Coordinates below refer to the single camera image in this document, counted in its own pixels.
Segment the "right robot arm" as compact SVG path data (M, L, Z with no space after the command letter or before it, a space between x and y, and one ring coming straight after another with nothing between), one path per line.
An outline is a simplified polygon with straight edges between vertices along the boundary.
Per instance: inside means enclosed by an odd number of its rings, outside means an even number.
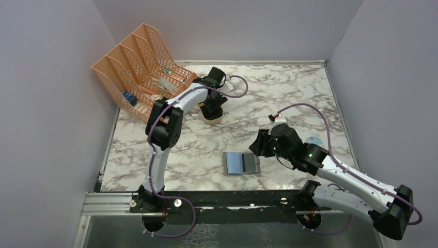
M272 129L260 129L249 146L257 157L280 157L293 169L309 173L344 188L337 192L313 180L307 181L295 202L304 210L327 207L362 217L376 231L393 240L401 240L413 213L413 191L380 183L335 158L323 147L304 143L294 128L282 123Z

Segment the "grey leather card holder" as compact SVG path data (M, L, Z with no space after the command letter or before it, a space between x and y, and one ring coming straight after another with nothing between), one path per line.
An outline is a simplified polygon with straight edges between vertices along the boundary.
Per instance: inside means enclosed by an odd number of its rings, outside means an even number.
M243 160L242 154L252 152L224 152L223 153L223 166L224 174L227 176L243 176L260 174L260 159L257 157L258 171L256 173L246 174L243 172Z

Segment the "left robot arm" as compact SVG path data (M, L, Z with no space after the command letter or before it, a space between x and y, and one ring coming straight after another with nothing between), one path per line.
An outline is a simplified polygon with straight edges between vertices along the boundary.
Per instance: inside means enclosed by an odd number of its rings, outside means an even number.
M138 189L137 204L140 207L150 212L156 212L162 207L167 159L171 148L181 136L185 114L197 107L209 125L223 118L222 104L227 98L221 95L219 89L225 84L225 79L225 72L213 67L206 76L196 78L182 93L154 103L145 129L151 158L147 176Z

